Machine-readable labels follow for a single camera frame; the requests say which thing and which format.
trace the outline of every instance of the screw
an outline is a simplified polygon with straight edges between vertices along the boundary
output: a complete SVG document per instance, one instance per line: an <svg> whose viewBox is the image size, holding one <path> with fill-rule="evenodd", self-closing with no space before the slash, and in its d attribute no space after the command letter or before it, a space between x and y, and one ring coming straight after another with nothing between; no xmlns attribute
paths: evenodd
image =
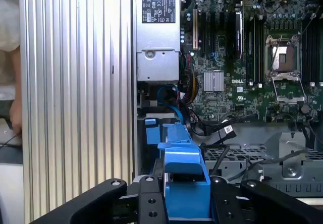
<svg viewBox="0 0 323 224"><path fill-rule="evenodd" d="M149 182L153 181L153 177L147 177L146 181L149 181Z"/></svg>
<svg viewBox="0 0 323 224"><path fill-rule="evenodd" d="M153 51L148 51L146 53L146 56L147 56L147 58L151 59L151 58L153 58L155 56L155 53Z"/></svg>
<svg viewBox="0 0 323 224"><path fill-rule="evenodd" d="M250 187L255 187L257 184L255 182L252 181L248 181L247 185L249 185Z"/></svg>
<svg viewBox="0 0 323 224"><path fill-rule="evenodd" d="M215 178L213 178L213 181L216 183L219 183L221 180L220 180L220 178L215 177Z"/></svg>
<svg viewBox="0 0 323 224"><path fill-rule="evenodd" d="M292 168L292 167L289 167L288 168L288 172L291 176L295 176L296 175L296 171Z"/></svg>
<svg viewBox="0 0 323 224"><path fill-rule="evenodd" d="M113 186L118 186L119 184L121 184L121 182L120 182L120 181L118 181L118 180L116 180L116 181L113 181L111 184L112 184Z"/></svg>

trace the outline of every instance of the ribbed metal panel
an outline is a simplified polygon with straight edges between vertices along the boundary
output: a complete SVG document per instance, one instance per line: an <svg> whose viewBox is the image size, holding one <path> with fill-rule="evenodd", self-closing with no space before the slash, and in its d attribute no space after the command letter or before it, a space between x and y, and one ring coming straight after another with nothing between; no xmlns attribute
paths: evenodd
<svg viewBox="0 0 323 224"><path fill-rule="evenodd" d="M20 0L25 223L131 181L131 0Z"/></svg>

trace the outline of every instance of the gray metal bracket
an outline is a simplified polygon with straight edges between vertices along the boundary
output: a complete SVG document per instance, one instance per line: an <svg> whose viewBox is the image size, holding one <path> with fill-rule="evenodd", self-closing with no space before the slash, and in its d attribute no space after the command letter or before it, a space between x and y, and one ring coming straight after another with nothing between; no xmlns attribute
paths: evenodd
<svg viewBox="0 0 323 224"><path fill-rule="evenodd" d="M282 133L279 139L279 158L292 152L304 150L306 148L305 137L303 133L292 132ZM302 161L305 160L305 154L300 154L283 162L284 178L299 178L302 175Z"/></svg>

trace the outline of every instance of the yellow wire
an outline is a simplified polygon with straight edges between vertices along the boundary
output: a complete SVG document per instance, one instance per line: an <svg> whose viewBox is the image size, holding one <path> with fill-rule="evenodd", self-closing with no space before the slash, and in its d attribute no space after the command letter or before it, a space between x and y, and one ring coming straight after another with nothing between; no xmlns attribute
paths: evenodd
<svg viewBox="0 0 323 224"><path fill-rule="evenodd" d="M192 90L190 103L192 103L194 101L193 96L196 93L196 90L195 90L196 89L196 79L195 79L194 71L192 71L192 74L193 74L193 90Z"/></svg>

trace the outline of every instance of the blue plastic bracket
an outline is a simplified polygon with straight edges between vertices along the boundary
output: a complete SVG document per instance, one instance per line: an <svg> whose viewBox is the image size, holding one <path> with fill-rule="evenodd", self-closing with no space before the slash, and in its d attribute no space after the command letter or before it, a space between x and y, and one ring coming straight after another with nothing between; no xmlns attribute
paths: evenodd
<svg viewBox="0 0 323 224"><path fill-rule="evenodd" d="M163 124L163 139L158 145L165 152L166 174L199 176L196 181L168 181L165 186L169 217L210 218L210 178L199 147L180 123Z"/></svg>
<svg viewBox="0 0 323 224"><path fill-rule="evenodd" d="M158 145L160 143L160 130L157 119L145 119L147 144Z"/></svg>

